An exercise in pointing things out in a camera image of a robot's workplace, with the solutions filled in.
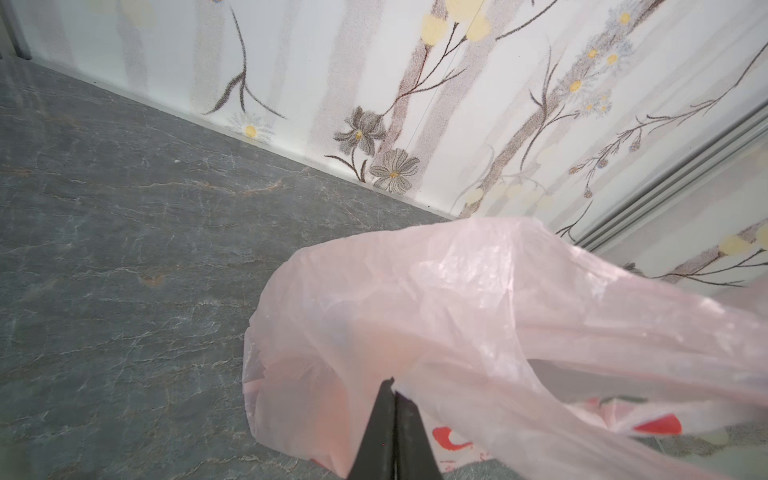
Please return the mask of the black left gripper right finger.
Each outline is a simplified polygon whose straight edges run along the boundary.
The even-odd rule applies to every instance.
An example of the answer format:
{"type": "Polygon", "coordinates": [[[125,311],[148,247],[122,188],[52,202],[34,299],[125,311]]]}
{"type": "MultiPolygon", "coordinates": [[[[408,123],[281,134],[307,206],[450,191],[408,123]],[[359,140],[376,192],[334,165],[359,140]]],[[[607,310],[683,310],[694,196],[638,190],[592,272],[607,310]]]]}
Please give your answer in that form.
{"type": "Polygon", "coordinates": [[[395,394],[395,478],[442,480],[417,405],[395,394]]]}

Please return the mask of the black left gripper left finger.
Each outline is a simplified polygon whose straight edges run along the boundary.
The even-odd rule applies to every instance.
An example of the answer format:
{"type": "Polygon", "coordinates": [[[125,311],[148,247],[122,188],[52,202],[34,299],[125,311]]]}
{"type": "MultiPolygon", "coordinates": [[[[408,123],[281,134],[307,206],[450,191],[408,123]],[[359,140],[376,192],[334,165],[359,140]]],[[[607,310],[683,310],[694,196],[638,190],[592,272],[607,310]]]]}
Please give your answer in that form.
{"type": "Polygon", "coordinates": [[[348,480],[396,478],[396,397],[393,379],[380,385],[348,480]]]}

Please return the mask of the pink plastic bag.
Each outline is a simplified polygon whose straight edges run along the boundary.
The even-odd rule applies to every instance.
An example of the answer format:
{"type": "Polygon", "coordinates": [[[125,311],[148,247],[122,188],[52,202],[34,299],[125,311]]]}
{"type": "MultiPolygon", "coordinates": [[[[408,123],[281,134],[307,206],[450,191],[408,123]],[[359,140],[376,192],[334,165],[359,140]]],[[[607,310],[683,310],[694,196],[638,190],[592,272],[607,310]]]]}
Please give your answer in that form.
{"type": "Polygon", "coordinates": [[[295,252],[245,332],[255,440],[347,476],[384,382],[418,406],[441,471],[491,458],[526,479],[706,479],[640,438],[765,419],[767,321],[530,218],[295,252]]]}

